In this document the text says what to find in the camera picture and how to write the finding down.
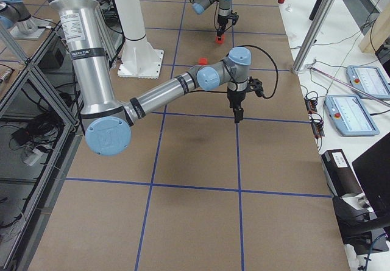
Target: metal pole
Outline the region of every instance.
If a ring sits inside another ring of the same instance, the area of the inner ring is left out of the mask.
[[[324,76],[326,76],[326,77],[332,79],[332,81],[335,81],[335,82],[337,82],[337,83],[340,83],[340,84],[342,84],[342,85],[345,85],[346,87],[349,87],[351,90],[354,90],[354,91],[356,91],[357,93],[360,93],[360,94],[362,94],[362,95],[368,97],[369,99],[372,99],[372,100],[378,102],[378,103],[381,104],[381,105],[385,105],[385,106],[387,106],[387,107],[390,107],[390,104],[389,104],[389,103],[384,102],[383,100],[380,100],[380,99],[378,99],[377,97],[372,96],[371,94],[366,93],[366,92],[363,91],[363,90],[359,90],[358,88],[356,88],[356,87],[354,87],[354,86],[352,86],[352,85],[349,85],[348,83],[345,83],[345,82],[343,82],[343,81],[337,79],[336,77],[333,77],[333,76],[331,76],[331,75],[329,75],[329,74],[327,74],[327,73],[325,73],[325,72],[323,72],[323,71],[321,71],[321,70],[318,70],[317,68],[315,68],[315,67],[313,67],[313,66],[307,66],[307,68],[308,68],[308,69],[311,69],[311,70],[313,70],[313,71],[316,71],[316,72],[318,72],[318,73],[320,73],[320,74],[322,74],[322,75],[324,75]]]
[[[0,36],[7,48],[9,48],[20,61],[25,62],[27,60],[28,56],[25,51],[2,24],[0,24]]]
[[[293,73],[298,74],[299,70],[301,69],[307,55],[309,54],[310,48],[313,45],[314,40],[316,39],[317,34],[322,24],[324,23],[334,1],[335,0],[322,0],[318,12],[314,17],[313,23],[311,24],[309,31],[307,32],[306,37],[295,59],[294,66],[291,68],[291,71]]]

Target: wire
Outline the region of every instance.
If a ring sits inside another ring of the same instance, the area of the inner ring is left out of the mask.
[[[323,86],[322,84],[318,83],[318,82],[315,82],[313,80],[313,73],[311,72],[311,69],[309,69],[309,73],[310,73],[310,81],[313,82],[314,84],[318,85],[318,86],[321,86],[324,90],[326,90],[326,95],[328,94],[329,92],[329,88],[326,88],[325,86]]]
[[[210,90],[210,91],[207,91],[207,90],[192,90],[189,93],[224,93],[224,94],[227,94],[226,91],[213,91],[213,90]]]
[[[374,61],[371,61],[369,63],[366,63],[366,64],[362,64],[362,65],[359,65],[359,66],[366,66],[366,65],[369,65],[369,64],[372,64],[373,62],[376,62],[376,61],[380,61],[382,60],[383,58],[385,58],[388,54],[390,54],[390,49],[387,51],[387,53],[385,53],[385,55],[382,55],[382,57],[374,60]]]
[[[355,32],[353,35],[351,35],[350,37],[347,37],[347,38],[343,38],[341,41],[334,41],[332,43],[327,43],[327,44],[313,44],[313,46],[329,46],[331,44],[339,44],[339,43],[342,43],[343,41],[346,41],[346,40],[349,40],[350,38],[353,38],[355,35],[357,35],[358,33],[361,33],[361,30]],[[293,48],[290,48],[290,50],[294,50],[294,49],[300,49],[302,46],[296,46],[296,47],[293,47]]]
[[[33,100],[27,93],[26,91],[22,88],[21,91],[23,92],[23,94],[28,98],[29,101],[31,101],[32,103],[34,103],[35,105],[37,105],[38,109],[42,112],[45,112],[47,113],[49,110],[45,107],[43,107],[39,102],[36,102],[35,100]]]
[[[271,94],[270,96],[264,96],[264,95],[263,95],[263,97],[264,97],[265,99],[270,99],[270,98],[272,98],[272,97],[275,95],[275,93],[276,93],[276,89],[277,89],[277,87],[278,87],[278,82],[279,82],[279,71],[278,71],[278,67],[277,67],[277,65],[276,65],[276,63],[275,63],[275,61],[274,61],[274,59],[273,59],[273,58],[271,57],[271,55],[269,55],[264,49],[262,49],[262,48],[260,48],[260,47],[258,47],[258,46],[255,46],[255,45],[252,45],[252,44],[243,44],[243,45],[241,45],[241,46],[239,46],[239,47],[249,47],[249,48],[258,49],[259,51],[261,51],[261,52],[263,52],[264,54],[266,54],[266,56],[271,60],[272,64],[273,64],[274,67],[275,67],[275,73],[276,73],[275,87],[274,87],[274,90],[273,90],[273,92],[272,92],[272,94]]]
[[[335,66],[335,65],[331,65],[331,64],[328,64],[328,63],[325,63],[325,62],[322,62],[322,61],[318,61],[318,60],[315,60],[315,63],[322,63],[322,64],[327,65],[327,66],[329,66],[329,67],[345,68],[345,69],[347,69],[347,67],[345,67],[345,66]]]
[[[43,20],[43,21],[47,21],[48,23],[52,23],[54,24],[56,27],[60,27],[62,29],[62,26],[60,26],[58,23],[55,23],[54,21],[51,21],[51,20],[48,20],[48,19],[43,19],[43,18],[40,18],[40,17],[37,17],[35,15],[33,15],[32,17],[36,18],[36,19],[39,19],[39,20]]]
[[[372,250],[374,249],[374,245],[377,243],[377,241],[380,240],[380,238],[382,238],[382,237],[385,236],[385,235],[386,235],[386,233],[380,234],[380,235],[377,236],[377,238],[374,239],[374,241],[371,243],[371,246],[370,246],[370,249],[369,249],[369,251],[368,251],[367,257],[365,258],[365,260],[366,260],[366,265],[364,266],[363,271],[367,271],[368,262],[370,261],[370,255],[371,255],[371,253],[372,253]]]
[[[372,113],[370,114],[370,116],[378,116],[379,114],[385,114],[385,113],[388,113],[390,110],[387,110],[387,111],[381,111],[380,113]]]
[[[3,128],[3,127],[13,127],[13,128],[21,129],[21,127],[18,127],[18,126],[15,126],[15,125],[11,125],[11,124],[0,125],[0,128]]]
[[[8,66],[8,65],[5,65],[5,64],[1,64],[1,63],[0,63],[0,66],[4,66],[4,67],[7,67],[7,68],[9,68],[9,69],[11,69],[11,70],[12,70],[12,72],[13,72],[13,71],[15,71],[15,69],[13,69],[12,67],[10,67],[10,66]]]
[[[222,59],[221,62],[224,65],[224,68],[227,71],[227,74],[229,74],[230,79],[236,85],[236,89],[234,91],[238,91],[238,83],[233,77],[233,71],[232,71],[231,67],[229,67],[229,65],[226,63],[226,61],[224,59]]]
[[[79,122],[81,126],[81,130],[83,131],[83,134],[85,135],[85,129],[83,125],[83,120],[81,118],[81,109],[77,97],[77,87],[76,87],[76,72],[74,71],[74,66],[72,65],[72,78],[73,78],[73,91],[75,95],[75,101],[76,101],[76,108],[77,108],[77,116],[79,117]]]

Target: white table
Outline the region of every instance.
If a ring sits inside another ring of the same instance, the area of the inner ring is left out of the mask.
[[[286,34],[289,38],[289,45],[291,48],[300,46],[302,44],[305,35],[312,23],[308,17],[315,2],[316,0],[286,0],[284,4],[280,4],[280,11],[282,13]],[[352,18],[344,2],[342,0],[336,0],[316,38],[316,44],[339,42],[347,37],[352,36],[358,31],[359,27]],[[314,62],[313,59],[315,58],[329,65],[345,67],[349,65],[362,65],[376,60],[377,58],[374,54],[363,54],[360,52],[358,45],[361,39],[363,39],[363,35],[361,33],[357,33],[352,38],[349,38],[348,40],[345,40],[339,44],[313,46],[305,60],[305,64]],[[299,49],[291,50],[292,56],[294,58],[298,51]],[[387,76],[379,61],[375,61],[369,66],[378,66],[382,70],[383,74]],[[329,67],[322,63],[316,63],[315,67],[332,76],[336,76],[343,82],[348,81],[346,76],[346,69],[344,68]],[[315,72],[312,72],[312,75],[315,82],[325,87],[330,86],[330,79]],[[324,98],[321,96],[326,94],[326,90],[311,81],[309,71],[302,71],[302,73],[299,74],[299,79],[300,83],[307,87],[309,91],[316,91],[320,96],[318,99],[317,110],[323,117],[325,123],[325,137],[322,139],[322,147],[319,151],[320,154],[330,149],[342,149],[349,163],[351,163],[364,151],[370,148],[370,146],[375,144],[379,139],[390,132],[390,113],[387,113],[372,117],[377,127],[379,128],[379,135],[373,137],[341,136],[334,128],[332,120],[328,117],[326,111],[323,110]],[[303,95],[306,94],[306,90],[304,88],[302,88],[302,92]],[[334,82],[330,87],[328,94],[353,93],[354,92],[350,88]],[[388,109],[384,105],[381,105],[373,100],[363,100],[363,102],[370,113],[376,113]],[[369,271],[389,270],[390,252],[373,254],[370,258],[372,261],[368,266]],[[358,259],[362,265],[365,264],[364,256],[358,256]]]

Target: black monitor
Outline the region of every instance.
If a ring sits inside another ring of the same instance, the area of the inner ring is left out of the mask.
[[[357,255],[367,254],[371,243],[384,231],[390,237],[390,133],[352,162],[374,213],[357,210],[335,196],[333,206],[342,240],[351,244]],[[389,248],[381,237],[370,252],[385,252]]]
[[[390,216],[390,133],[352,162],[377,217]],[[390,224],[384,227],[390,236]]]

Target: metal rack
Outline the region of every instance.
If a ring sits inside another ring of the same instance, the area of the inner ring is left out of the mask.
[[[26,232],[26,228],[37,207],[40,197],[48,183],[51,174],[56,169],[56,162],[66,144],[71,131],[77,125],[77,118],[64,103],[56,92],[53,85],[38,67],[52,41],[57,38],[58,26],[53,30],[40,45],[33,56],[28,57],[22,47],[16,42],[11,34],[0,24],[0,36],[7,47],[17,59],[24,63],[24,69],[19,73],[15,83],[0,100],[0,125],[27,124],[34,114],[39,112],[34,109],[22,107],[18,99],[22,95],[23,87],[34,87],[40,96],[50,105],[55,114],[62,120],[63,126],[57,132],[56,142],[52,150],[45,153],[40,162],[34,166],[27,166],[21,160],[21,153],[13,151],[8,140],[10,134],[15,131],[12,127],[3,127],[0,132],[1,153],[0,166],[0,199],[7,198],[2,204],[2,220],[12,222],[9,230],[3,232],[3,240],[0,241],[0,268],[11,270],[18,246]]]

